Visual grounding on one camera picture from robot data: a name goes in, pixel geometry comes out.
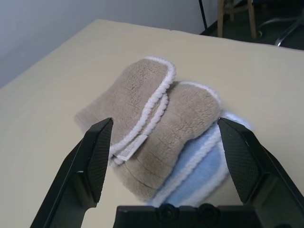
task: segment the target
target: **fleece cloth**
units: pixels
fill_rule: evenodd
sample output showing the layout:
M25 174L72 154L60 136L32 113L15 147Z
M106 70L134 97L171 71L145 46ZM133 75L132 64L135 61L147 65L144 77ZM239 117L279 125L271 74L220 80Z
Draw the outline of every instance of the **fleece cloth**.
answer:
M114 172L139 200L150 200L172 172L188 140L205 132L221 113L220 100L205 85L174 82L169 103L155 128L135 154Z
M83 133L93 124L112 117L109 158L124 151L144 126L148 134L168 103L166 90L175 79L169 61L146 57L128 66L114 84L75 116Z
M230 112L221 116L250 129L248 123ZM185 144L174 170L147 204L155 207L163 203L196 207L222 183L227 174L223 143L219 127L214 122L205 133Z
M184 144L205 132L221 113L213 90L174 78L172 63L147 57L127 67L75 116L83 132L105 118L114 119L109 163L142 201L162 186Z

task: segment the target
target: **black cable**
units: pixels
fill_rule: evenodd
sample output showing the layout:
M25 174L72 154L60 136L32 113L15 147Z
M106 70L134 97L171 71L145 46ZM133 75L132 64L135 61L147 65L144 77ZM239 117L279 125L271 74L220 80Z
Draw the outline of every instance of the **black cable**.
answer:
M204 12L204 7L203 7L203 3L202 0L199 0L199 7L200 7L200 11L201 11L201 16L203 17L203 21L204 21L204 27L205 30L207 29L207 22L206 22L206 17L205 17L205 12Z

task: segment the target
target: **light blue fleece fabric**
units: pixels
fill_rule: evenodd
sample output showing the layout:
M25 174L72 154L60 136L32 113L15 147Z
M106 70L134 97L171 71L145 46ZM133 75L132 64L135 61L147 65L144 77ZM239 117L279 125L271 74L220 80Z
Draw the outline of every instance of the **light blue fleece fabric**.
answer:
M222 117L250 128L231 113L224 112ZM196 206L222 183L227 174L219 127L213 123L201 136L185 144L172 173L147 204L155 207L163 203L176 207Z

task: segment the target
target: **beige tabletop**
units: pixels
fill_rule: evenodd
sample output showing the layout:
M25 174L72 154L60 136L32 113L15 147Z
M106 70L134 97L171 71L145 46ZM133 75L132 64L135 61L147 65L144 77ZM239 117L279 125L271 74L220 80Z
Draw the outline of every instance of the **beige tabletop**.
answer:
M97 20L0 90L1 227L30 226L83 137L76 112L150 55L173 62L177 79L217 90L304 193L304 52ZM231 179L207 201L240 203ZM82 227L112 227L116 207L126 204L139 202L109 169L101 201Z

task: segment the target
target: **stool leg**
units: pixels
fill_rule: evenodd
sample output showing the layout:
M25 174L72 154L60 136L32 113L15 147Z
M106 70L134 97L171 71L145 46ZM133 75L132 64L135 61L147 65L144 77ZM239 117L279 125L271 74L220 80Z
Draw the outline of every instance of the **stool leg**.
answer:
M230 0L229 2L229 7L230 7L230 10L233 10L234 9L234 0ZM231 21L234 21L234 13L230 13L230 20Z
M252 5L252 0L248 0L248 12L249 12L251 36L253 39L256 39L257 30L256 30L256 20L255 20L255 9Z
M224 1L218 0L218 37L223 37Z

